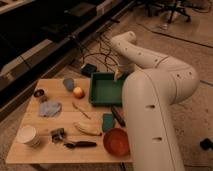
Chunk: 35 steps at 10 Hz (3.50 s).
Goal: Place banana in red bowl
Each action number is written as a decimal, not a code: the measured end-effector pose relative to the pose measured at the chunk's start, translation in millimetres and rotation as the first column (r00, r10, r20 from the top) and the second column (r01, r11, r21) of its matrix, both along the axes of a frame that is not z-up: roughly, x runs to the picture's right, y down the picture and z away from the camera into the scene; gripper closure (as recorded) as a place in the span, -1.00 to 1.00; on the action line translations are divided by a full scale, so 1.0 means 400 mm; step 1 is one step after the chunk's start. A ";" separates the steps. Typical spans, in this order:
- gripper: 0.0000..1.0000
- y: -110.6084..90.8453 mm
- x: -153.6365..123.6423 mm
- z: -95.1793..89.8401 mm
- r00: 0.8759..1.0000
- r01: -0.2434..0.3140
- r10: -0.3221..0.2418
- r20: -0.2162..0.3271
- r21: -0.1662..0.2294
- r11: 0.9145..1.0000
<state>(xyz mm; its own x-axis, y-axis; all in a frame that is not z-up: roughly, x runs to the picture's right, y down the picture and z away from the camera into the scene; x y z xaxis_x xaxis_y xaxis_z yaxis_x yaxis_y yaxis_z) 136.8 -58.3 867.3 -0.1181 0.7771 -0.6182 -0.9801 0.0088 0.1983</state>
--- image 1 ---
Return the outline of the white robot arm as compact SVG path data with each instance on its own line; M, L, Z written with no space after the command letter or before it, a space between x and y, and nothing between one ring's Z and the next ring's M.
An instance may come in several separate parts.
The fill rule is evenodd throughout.
M119 54L115 76L127 76L122 104L134 171L185 171L169 106L196 91L196 70L139 47L132 31L112 37L110 44Z

